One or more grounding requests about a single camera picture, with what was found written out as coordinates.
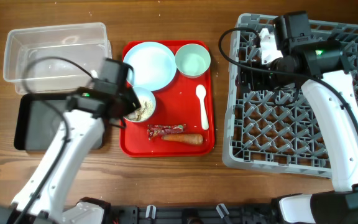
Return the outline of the red candy wrapper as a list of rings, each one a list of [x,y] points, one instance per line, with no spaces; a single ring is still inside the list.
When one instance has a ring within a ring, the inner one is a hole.
[[[149,124],[147,126],[148,139],[151,140],[157,136],[164,136],[167,134],[179,134],[182,133],[186,128],[186,124],[177,125],[160,125],[160,124]]]

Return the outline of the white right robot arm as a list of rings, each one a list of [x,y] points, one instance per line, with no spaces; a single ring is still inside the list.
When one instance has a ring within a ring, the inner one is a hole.
[[[311,37],[264,41],[255,37],[262,64],[249,67],[253,90],[300,89],[317,119],[332,170],[333,191],[281,198],[288,223],[358,223],[358,105],[350,65],[340,42]]]

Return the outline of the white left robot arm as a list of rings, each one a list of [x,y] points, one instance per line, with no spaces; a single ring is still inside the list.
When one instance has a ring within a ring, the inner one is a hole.
[[[109,203],[86,198],[65,210],[65,200],[84,158],[101,145],[105,122],[139,106],[131,87],[119,92],[77,89],[38,168],[10,206],[0,205],[0,223],[104,223]]]

